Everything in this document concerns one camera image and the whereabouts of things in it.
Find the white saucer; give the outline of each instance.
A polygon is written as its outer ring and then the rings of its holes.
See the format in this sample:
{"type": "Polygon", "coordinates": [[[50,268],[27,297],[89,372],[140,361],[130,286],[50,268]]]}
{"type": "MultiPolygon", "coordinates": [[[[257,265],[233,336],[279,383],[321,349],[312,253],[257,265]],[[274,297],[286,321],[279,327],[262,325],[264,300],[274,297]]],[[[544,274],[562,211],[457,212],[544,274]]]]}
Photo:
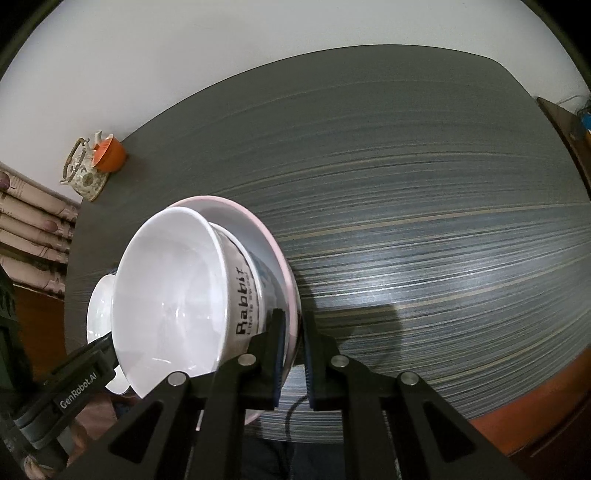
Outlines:
{"type": "MultiPolygon", "coordinates": [[[[282,298],[277,298],[277,306],[283,308],[287,321],[281,381],[281,385],[283,385],[296,358],[301,303],[296,280],[273,235],[252,212],[225,198],[197,196],[180,200],[171,206],[191,208],[203,215],[208,222],[228,230],[275,277],[282,294],[282,298]]],[[[245,423],[252,422],[261,413],[260,411],[247,411],[245,423]]]]}
{"type": "MultiPolygon", "coordinates": [[[[114,275],[105,275],[96,284],[90,296],[86,313],[86,340],[88,343],[105,336],[111,331],[111,303],[113,300],[114,275]]],[[[118,365],[115,378],[106,385],[107,389],[122,395],[129,389],[129,382],[118,365]]]]}

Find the orange cup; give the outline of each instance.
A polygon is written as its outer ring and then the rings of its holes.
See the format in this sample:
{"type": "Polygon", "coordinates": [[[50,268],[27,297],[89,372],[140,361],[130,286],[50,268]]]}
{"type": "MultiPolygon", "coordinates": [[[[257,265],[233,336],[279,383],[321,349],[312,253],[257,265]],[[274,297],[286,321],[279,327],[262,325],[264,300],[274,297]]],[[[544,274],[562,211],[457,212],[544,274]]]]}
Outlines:
{"type": "Polygon", "coordinates": [[[127,152],[115,137],[109,135],[95,150],[92,166],[99,171],[117,171],[125,163],[127,152]]]}

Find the blue object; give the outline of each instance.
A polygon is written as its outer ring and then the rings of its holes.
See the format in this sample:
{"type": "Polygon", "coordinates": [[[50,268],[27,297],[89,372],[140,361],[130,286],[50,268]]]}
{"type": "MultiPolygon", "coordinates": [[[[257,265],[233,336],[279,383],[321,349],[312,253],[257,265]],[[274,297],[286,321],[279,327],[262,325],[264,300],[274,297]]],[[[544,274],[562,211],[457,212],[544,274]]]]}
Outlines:
{"type": "Polygon", "coordinates": [[[591,131],[591,113],[586,113],[581,117],[585,130],[591,131]]]}

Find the teapot handle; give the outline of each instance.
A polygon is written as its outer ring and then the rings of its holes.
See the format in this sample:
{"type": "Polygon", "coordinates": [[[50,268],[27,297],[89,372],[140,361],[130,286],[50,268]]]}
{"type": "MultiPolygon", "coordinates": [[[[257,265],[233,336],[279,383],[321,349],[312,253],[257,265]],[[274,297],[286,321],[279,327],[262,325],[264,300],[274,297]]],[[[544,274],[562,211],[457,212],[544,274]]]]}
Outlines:
{"type": "Polygon", "coordinates": [[[68,155],[68,158],[66,159],[66,163],[64,163],[64,171],[61,175],[62,176],[62,179],[60,181],[61,185],[67,185],[68,183],[70,183],[72,181],[72,179],[74,178],[74,175],[76,175],[76,172],[78,171],[78,169],[82,165],[82,160],[84,159],[84,157],[86,155],[86,150],[84,150],[82,152],[82,155],[80,156],[80,160],[78,161],[78,164],[74,166],[74,168],[72,169],[72,173],[70,174],[70,176],[68,178],[66,178],[67,173],[68,173],[68,166],[70,165],[70,163],[72,163],[72,157],[74,156],[74,153],[76,152],[76,150],[78,149],[80,144],[83,144],[83,143],[86,143],[86,140],[84,140],[84,138],[79,138],[78,140],[76,140],[76,143],[74,144],[74,148],[72,148],[72,151],[68,155]]]}

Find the bowl rim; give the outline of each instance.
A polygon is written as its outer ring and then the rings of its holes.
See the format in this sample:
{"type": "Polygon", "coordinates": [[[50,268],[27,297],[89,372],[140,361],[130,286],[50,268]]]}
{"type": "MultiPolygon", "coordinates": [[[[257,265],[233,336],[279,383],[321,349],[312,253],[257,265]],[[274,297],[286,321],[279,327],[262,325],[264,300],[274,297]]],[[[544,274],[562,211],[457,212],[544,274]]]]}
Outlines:
{"type": "MultiPolygon", "coordinates": [[[[125,248],[125,251],[123,252],[123,255],[121,256],[121,260],[119,261],[119,267],[117,268],[117,275],[115,275],[115,282],[113,284],[113,300],[112,300],[112,311],[111,311],[111,332],[112,332],[112,336],[113,336],[113,347],[115,348],[115,354],[117,353],[117,333],[116,333],[116,325],[118,322],[116,317],[115,317],[115,300],[116,300],[116,296],[117,296],[117,291],[118,291],[118,283],[121,281],[121,275],[119,275],[119,273],[121,272],[122,267],[125,265],[125,260],[129,255],[129,247],[132,246],[132,244],[136,243],[137,238],[139,238],[147,228],[149,228],[150,226],[152,226],[154,224],[154,222],[158,221],[161,217],[165,216],[165,215],[170,215],[170,212],[173,213],[183,213],[185,215],[189,215],[191,216],[193,219],[197,220],[199,224],[201,224],[205,230],[207,231],[207,234],[209,235],[210,239],[212,240],[214,247],[215,247],[215,251],[216,251],[216,255],[217,255],[217,259],[220,262],[220,269],[221,269],[221,275],[222,275],[222,284],[223,284],[223,291],[222,291],[222,304],[224,305],[224,311],[223,311],[223,318],[226,319],[225,325],[224,325],[224,329],[223,332],[220,333],[220,340],[218,342],[217,345],[217,358],[215,359],[215,363],[214,363],[214,368],[217,368],[217,366],[219,365],[219,361],[222,355],[222,351],[223,351],[223,347],[224,344],[226,343],[226,338],[228,337],[229,334],[229,328],[230,328],[230,322],[227,321],[228,318],[228,313],[229,313],[229,306],[230,306],[230,298],[229,298],[229,279],[228,279],[228,266],[226,264],[226,259],[224,257],[223,251],[222,251],[222,246],[220,244],[220,240],[217,237],[215,231],[213,230],[213,228],[211,227],[211,225],[209,225],[209,222],[203,217],[203,215],[201,215],[199,212],[196,212],[193,209],[190,209],[188,207],[183,207],[183,206],[176,206],[173,208],[165,208],[157,213],[155,213],[154,215],[152,215],[150,218],[148,218],[139,228],[138,230],[134,233],[133,237],[131,238],[131,240],[129,241],[129,243],[127,244],[127,247],[125,248]]],[[[136,390],[136,387],[134,386],[134,382],[132,380],[132,378],[130,378],[130,376],[128,375],[128,373],[125,371],[125,367],[120,363],[121,366],[121,370],[123,371],[125,378],[129,381],[129,384],[131,385],[131,388],[134,389],[134,391],[140,396],[142,397],[142,395],[140,395],[140,392],[138,392],[136,390]]]]}

